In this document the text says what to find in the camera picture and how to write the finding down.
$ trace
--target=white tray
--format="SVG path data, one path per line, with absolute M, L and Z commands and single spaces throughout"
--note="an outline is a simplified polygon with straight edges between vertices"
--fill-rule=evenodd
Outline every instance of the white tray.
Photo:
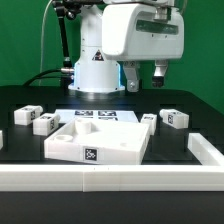
M 76 118 L 45 140 L 45 158 L 139 165 L 149 137 L 148 124 Z

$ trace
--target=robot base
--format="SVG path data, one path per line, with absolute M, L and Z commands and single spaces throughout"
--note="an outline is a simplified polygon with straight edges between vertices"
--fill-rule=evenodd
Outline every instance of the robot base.
M 68 89 L 69 96 L 76 96 L 87 100 L 107 100 L 125 95 L 125 90 L 117 90 L 114 92 L 96 93 L 96 92 L 83 92 L 74 89 Z

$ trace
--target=black table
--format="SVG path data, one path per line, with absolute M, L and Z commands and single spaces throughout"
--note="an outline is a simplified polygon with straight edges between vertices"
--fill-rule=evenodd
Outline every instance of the black table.
M 176 130 L 158 117 L 142 164 L 200 164 L 188 151 L 190 132 L 201 133 L 224 151 L 224 116 L 185 91 L 141 90 L 107 101 L 68 96 L 58 87 L 0 87 L 2 164 L 76 164 L 46 160 L 45 137 L 33 136 L 32 125 L 14 125 L 13 111 L 26 105 L 55 109 L 132 110 L 143 113 L 177 109 L 190 115 L 189 128 Z M 0 223 L 222 223 L 223 192 L 1 192 Z

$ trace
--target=green background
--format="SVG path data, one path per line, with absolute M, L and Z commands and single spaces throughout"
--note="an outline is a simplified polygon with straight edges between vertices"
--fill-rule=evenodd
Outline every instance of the green background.
M 1 2 L 0 86 L 21 85 L 40 72 L 41 25 L 47 3 L 48 0 Z M 188 0 L 184 55 L 181 60 L 170 62 L 164 88 L 192 92 L 224 114 L 223 8 L 223 0 Z M 66 25 L 75 62 L 79 58 L 80 21 L 66 21 Z M 52 8 L 47 16 L 44 52 L 44 70 L 61 67 L 58 21 Z M 152 88 L 153 71 L 154 62 L 141 63 L 143 88 Z M 46 80 L 41 84 L 58 82 Z

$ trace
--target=robot logo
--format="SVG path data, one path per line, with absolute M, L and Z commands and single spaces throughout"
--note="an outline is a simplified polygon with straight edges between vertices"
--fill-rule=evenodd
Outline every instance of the robot logo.
M 94 55 L 93 61 L 104 61 L 103 56 L 102 56 L 100 50 L 98 50 L 96 52 L 96 54 Z

